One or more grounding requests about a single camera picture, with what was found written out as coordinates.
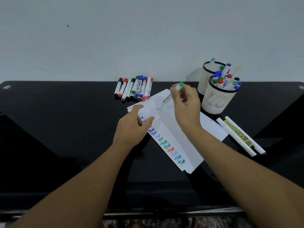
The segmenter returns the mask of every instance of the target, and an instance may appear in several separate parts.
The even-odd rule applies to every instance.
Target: paper sheet
[[[157,109],[157,106],[169,94],[170,91],[166,89],[154,96],[151,96],[150,99],[147,99],[146,101],[136,103],[137,105],[144,105],[144,108],[139,110],[138,115],[141,117],[143,122],[145,122],[145,120],[150,116],[155,117],[148,133],[181,171],[185,170],[191,174],[204,159],[190,143],[177,124],[174,115],[173,100],[170,100],[162,110]],[[129,112],[132,110],[134,105],[127,108]],[[228,135],[228,133],[218,123],[214,122],[202,112],[200,114],[200,123],[206,131],[220,141],[223,141]]]

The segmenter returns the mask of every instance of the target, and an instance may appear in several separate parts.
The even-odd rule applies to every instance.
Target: left hand
[[[119,144],[127,147],[129,151],[136,146],[146,135],[154,117],[150,117],[143,124],[137,115],[143,105],[135,105],[132,111],[123,116],[116,127],[113,144]]]

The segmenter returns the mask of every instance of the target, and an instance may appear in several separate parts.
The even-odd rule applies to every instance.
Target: mesh pen cup
[[[207,89],[202,101],[202,108],[210,114],[220,114],[231,101],[237,90],[224,90],[212,84],[211,76],[207,82]]]
[[[210,70],[209,63],[210,63],[210,61],[207,61],[204,63],[202,76],[201,76],[201,79],[199,82],[199,86],[197,87],[197,91],[202,95],[205,95],[210,77],[215,74],[215,71],[219,70],[220,66],[226,66],[226,64],[216,61],[216,62],[214,62],[214,66],[213,66],[212,70]]]

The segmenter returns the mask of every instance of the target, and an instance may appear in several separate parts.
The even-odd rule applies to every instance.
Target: black rim
[[[215,88],[216,90],[222,91],[222,92],[224,92],[224,93],[235,93],[235,92],[238,92],[239,89],[240,89],[240,88],[238,88],[237,90],[224,90],[224,89],[220,89],[220,88],[216,87],[215,85],[213,85],[213,83],[212,83],[212,81],[211,81],[212,78],[213,78],[213,75],[212,75],[211,78],[209,79],[209,84],[210,84],[213,88]]]
[[[205,65],[206,65],[207,63],[210,63],[210,61],[205,62],[205,63],[203,64],[204,70],[206,70],[207,72],[210,72],[210,73],[212,73],[212,74],[215,74],[215,72],[213,72],[213,71],[211,71],[211,70],[209,70],[209,69],[207,69],[207,68],[205,67]],[[221,63],[221,62],[214,62],[214,63],[215,63],[215,64],[220,64],[220,65],[222,65],[222,66],[226,66],[226,64]]]

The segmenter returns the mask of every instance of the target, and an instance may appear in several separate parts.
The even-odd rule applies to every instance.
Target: forearm
[[[98,227],[120,167],[129,153],[112,145],[90,166],[35,205],[16,227]]]
[[[186,136],[240,207],[261,227],[303,225],[304,190],[234,151],[202,128]]]

